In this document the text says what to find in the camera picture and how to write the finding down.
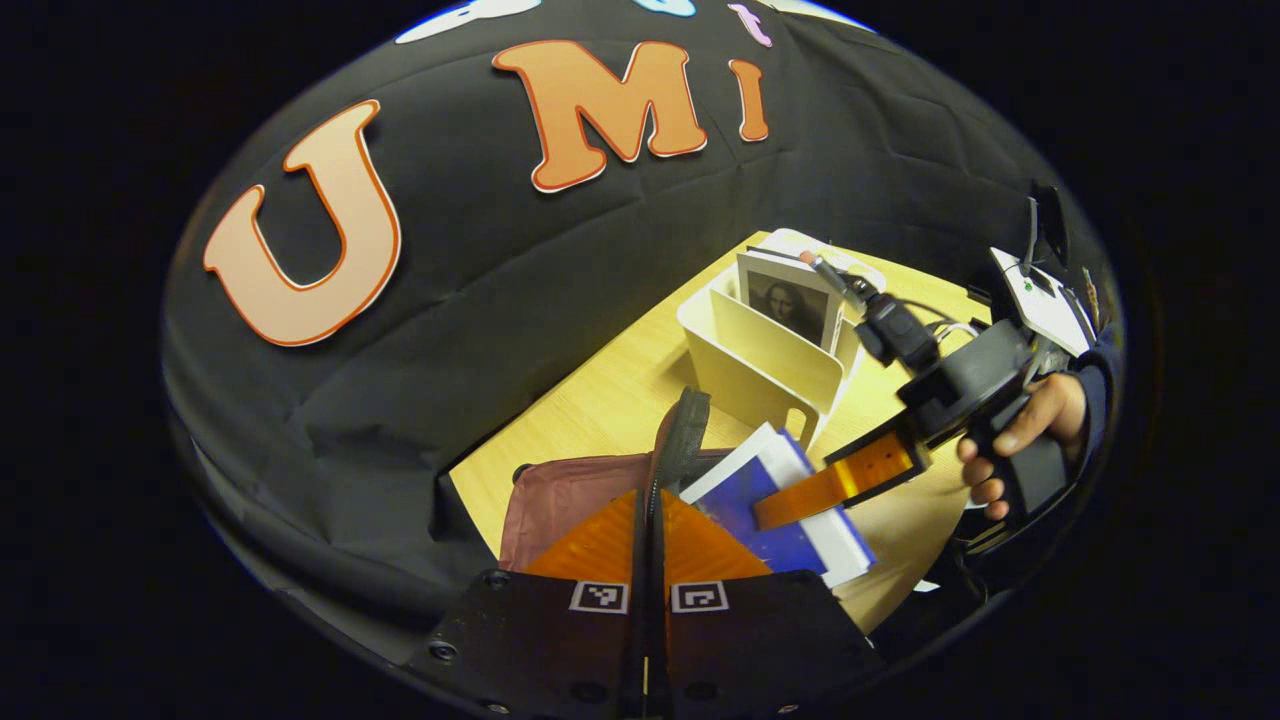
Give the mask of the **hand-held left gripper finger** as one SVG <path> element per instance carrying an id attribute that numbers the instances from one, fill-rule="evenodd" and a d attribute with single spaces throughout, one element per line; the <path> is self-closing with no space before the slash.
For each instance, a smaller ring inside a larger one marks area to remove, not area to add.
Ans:
<path id="1" fill-rule="evenodd" d="M 631 719 L 652 707 L 652 506 L 609 502 L 525 571 L 492 569 L 410 674 L 483 719 Z"/>
<path id="2" fill-rule="evenodd" d="M 884 675 L 814 571 L 771 571 L 664 489 L 650 571 L 650 691 L 666 719 L 819 719 Z"/>

